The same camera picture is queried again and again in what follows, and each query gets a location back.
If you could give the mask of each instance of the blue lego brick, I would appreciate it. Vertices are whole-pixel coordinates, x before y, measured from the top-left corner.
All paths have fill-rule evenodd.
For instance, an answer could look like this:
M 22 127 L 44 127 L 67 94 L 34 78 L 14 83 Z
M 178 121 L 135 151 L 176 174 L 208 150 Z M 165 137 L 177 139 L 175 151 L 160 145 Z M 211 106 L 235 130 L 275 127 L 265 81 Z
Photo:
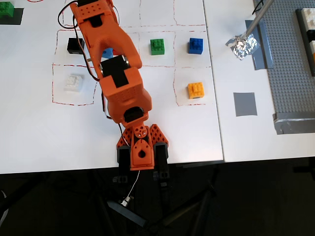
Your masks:
M 203 51 L 203 39 L 202 38 L 190 38 L 189 53 L 190 54 L 202 54 L 202 51 Z
M 107 58 L 107 59 L 111 59 L 113 58 L 113 49 L 112 48 L 107 48 L 102 55 L 102 58 Z

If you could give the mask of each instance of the wire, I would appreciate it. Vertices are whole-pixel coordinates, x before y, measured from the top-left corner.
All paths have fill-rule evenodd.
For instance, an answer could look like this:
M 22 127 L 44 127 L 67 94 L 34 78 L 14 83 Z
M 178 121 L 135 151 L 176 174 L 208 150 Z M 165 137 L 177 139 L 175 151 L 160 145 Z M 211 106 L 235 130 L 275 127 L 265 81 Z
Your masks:
M 73 18 L 72 18 L 73 25 L 74 25 L 74 20 L 75 20 L 75 17 L 74 17 L 74 15 L 73 15 Z M 75 36 L 76 36 L 76 38 L 77 38 L 79 47 L 80 47 L 81 52 L 82 52 L 82 54 L 83 54 L 85 64 L 87 65 L 87 69 L 88 69 L 88 71 L 89 71 L 89 74 L 93 77 L 94 80 L 96 80 L 97 82 L 99 82 L 99 79 L 98 79 L 97 77 L 95 77 L 95 76 L 93 75 L 92 71 L 91 71 L 90 64 L 89 64 L 89 62 L 88 62 L 88 60 L 87 60 L 87 56 L 85 55 L 84 49 L 82 48 L 82 45 L 81 45 L 81 43 L 80 43 L 80 40 L 79 40 L 79 36 L 78 36 L 78 32 L 77 32 L 76 27 L 74 27 L 74 31 L 75 31 Z
M 117 10 L 117 8 L 114 6 L 115 10 L 117 11 L 117 15 L 118 15 L 118 25 L 120 25 L 120 16 L 119 16 L 119 12 Z
M 133 190 L 133 188 L 134 188 L 134 185 L 135 185 L 135 184 L 137 183 L 137 181 L 138 181 L 139 174 L 140 174 L 140 171 L 138 172 L 138 176 L 137 176 L 137 178 L 136 178 L 136 181 L 133 183 L 133 186 L 132 186 L 130 192 L 128 193 L 127 197 L 125 197 L 124 201 L 129 197 L 130 193 L 132 192 L 132 190 Z
M 123 136 L 123 131 L 122 131 L 122 127 L 120 126 L 120 123 L 118 123 L 119 129 L 120 129 L 120 133 L 122 134 L 122 139 L 124 140 L 124 142 L 126 143 L 126 145 L 129 147 L 130 145 L 127 143 L 126 139 Z
M 63 11 L 64 11 L 67 7 L 69 7 L 71 4 L 75 3 L 75 2 L 77 3 L 78 1 L 75 0 L 75 1 L 69 2 L 66 6 L 64 6 L 63 9 L 61 9 L 61 11 L 60 11 L 59 14 L 58 14 L 58 23 L 59 23 L 59 25 L 60 25 L 62 28 L 64 28 L 64 29 L 70 30 L 70 29 L 75 29 L 75 28 L 78 27 L 78 23 L 77 23 L 75 26 L 73 26 L 73 27 L 66 27 L 66 26 L 63 26 L 63 25 L 60 23 L 60 16 L 61 16 L 61 14 L 63 13 Z
M 107 112 L 106 112 L 106 101 L 105 101 L 105 98 L 104 98 L 103 91 L 102 91 L 102 105 L 103 105 L 103 112 L 105 113 L 106 118 L 112 119 L 110 116 L 107 115 Z
M 261 8 L 260 8 L 260 9 L 257 9 L 260 4 L 264 5 L 264 0 L 260 0 L 259 3 L 257 3 L 257 5 L 256 5 L 256 7 L 255 7 L 255 9 L 254 9 L 254 11 L 252 12 L 252 15 L 261 10 Z

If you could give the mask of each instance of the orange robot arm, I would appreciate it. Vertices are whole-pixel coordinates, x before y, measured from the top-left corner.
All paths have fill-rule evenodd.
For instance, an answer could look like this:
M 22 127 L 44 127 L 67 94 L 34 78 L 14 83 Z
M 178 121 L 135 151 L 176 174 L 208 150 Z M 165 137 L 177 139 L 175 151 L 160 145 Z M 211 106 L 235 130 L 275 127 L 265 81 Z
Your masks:
M 122 123 L 126 128 L 117 148 L 131 146 L 131 170 L 153 169 L 152 132 L 143 123 L 149 117 L 152 101 L 138 71 L 142 67 L 140 56 L 130 37 L 118 25 L 113 2 L 78 0 L 78 4 L 72 3 L 70 7 L 108 100 L 108 113 L 115 123 Z M 113 48 L 120 56 L 101 61 L 107 48 Z

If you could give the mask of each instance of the black lego brick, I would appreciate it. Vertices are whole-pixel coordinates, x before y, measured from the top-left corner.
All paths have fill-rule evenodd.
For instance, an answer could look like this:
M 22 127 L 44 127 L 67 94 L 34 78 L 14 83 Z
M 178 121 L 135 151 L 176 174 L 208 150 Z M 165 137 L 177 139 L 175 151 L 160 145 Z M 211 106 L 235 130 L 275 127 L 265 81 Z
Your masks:
M 82 48 L 84 49 L 83 39 L 79 38 L 79 41 Z M 76 38 L 69 38 L 67 50 L 70 54 L 83 54 Z

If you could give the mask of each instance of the metal rod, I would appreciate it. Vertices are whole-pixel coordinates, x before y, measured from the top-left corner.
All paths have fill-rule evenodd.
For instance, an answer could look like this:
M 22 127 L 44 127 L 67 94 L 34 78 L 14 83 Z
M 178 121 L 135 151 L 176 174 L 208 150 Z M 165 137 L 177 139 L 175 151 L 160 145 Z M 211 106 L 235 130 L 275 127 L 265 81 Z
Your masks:
M 254 28 L 258 25 L 259 21 L 261 20 L 261 18 L 265 15 L 265 13 L 267 12 L 267 10 L 269 9 L 269 7 L 271 6 L 271 4 L 274 2 L 275 0 L 268 0 L 263 7 L 261 8 L 261 10 L 258 12 L 258 14 L 256 15 L 255 19 L 252 21 L 251 25 L 248 27 L 248 29 L 246 30 L 245 33 L 245 38 L 248 38 L 249 35 L 252 33 L 252 31 L 254 30 Z

